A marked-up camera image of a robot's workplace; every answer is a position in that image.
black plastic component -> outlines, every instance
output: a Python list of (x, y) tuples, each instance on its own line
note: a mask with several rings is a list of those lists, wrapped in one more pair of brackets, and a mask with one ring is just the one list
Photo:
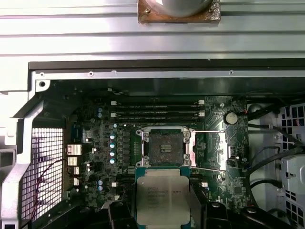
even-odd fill
[(244, 220), (251, 225), (256, 225), (264, 229), (293, 229), (292, 226), (281, 221), (277, 217), (256, 207), (246, 207), (241, 211)]
[(126, 203), (115, 201), (108, 207), (109, 220), (112, 229), (137, 229), (137, 223), (131, 216)]

